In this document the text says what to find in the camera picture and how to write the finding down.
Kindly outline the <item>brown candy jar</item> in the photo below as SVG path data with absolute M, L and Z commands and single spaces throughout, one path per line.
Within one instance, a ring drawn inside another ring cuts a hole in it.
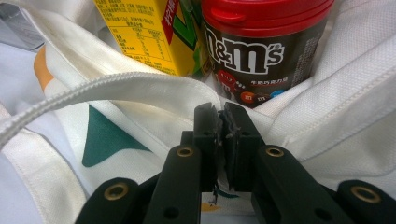
M 253 108 L 309 77 L 334 0 L 202 0 L 217 92 Z

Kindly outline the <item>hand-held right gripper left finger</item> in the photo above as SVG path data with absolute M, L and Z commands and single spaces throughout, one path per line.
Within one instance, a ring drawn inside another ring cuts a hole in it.
M 193 129 L 183 131 L 181 144 L 197 147 L 202 154 L 201 190 L 214 191 L 218 180 L 217 157 L 222 121 L 211 103 L 198 105 L 194 109 Z

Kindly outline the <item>white tote bag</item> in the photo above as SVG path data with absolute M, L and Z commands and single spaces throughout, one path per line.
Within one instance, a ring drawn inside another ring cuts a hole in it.
M 43 224 L 74 224 L 103 182 L 144 182 L 203 103 L 210 82 L 164 75 L 98 37 L 92 0 L 0 0 L 44 40 L 0 43 L 0 153 Z M 321 184 L 371 183 L 396 198 L 396 0 L 336 0 L 314 73 L 249 115 Z

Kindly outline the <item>yellow drink carton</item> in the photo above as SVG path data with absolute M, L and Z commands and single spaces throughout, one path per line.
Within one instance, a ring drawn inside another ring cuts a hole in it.
M 169 75 L 211 72 L 201 0 L 93 0 L 121 52 Z

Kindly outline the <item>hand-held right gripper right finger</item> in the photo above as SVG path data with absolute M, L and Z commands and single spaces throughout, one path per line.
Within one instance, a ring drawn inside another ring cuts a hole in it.
M 251 191 L 255 179 L 254 157 L 264 145 L 246 109 L 226 103 L 222 112 L 225 172 L 229 189 Z

